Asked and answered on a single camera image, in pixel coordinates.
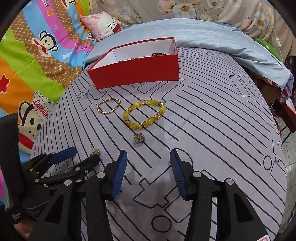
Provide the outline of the person's left hand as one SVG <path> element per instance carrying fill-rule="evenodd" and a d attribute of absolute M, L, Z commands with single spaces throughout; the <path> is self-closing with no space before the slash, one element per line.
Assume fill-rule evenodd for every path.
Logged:
<path fill-rule="evenodd" d="M 31 219 L 25 218 L 21 222 L 14 225 L 16 231 L 26 240 L 29 238 L 35 222 Z"/>

